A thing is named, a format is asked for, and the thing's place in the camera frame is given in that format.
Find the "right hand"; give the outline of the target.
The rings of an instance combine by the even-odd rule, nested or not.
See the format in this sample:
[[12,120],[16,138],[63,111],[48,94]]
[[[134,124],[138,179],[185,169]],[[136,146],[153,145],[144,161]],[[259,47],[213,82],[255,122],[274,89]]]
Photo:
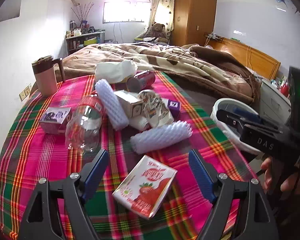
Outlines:
[[[265,190],[269,189],[272,183],[272,175],[271,175],[271,158],[267,158],[261,164],[261,169],[265,171],[264,174],[264,183],[263,188]],[[282,192],[292,192],[295,186],[295,183],[298,178],[298,173],[294,173],[289,176],[280,186]],[[296,189],[294,191],[295,194],[300,194],[300,178],[296,185]]]

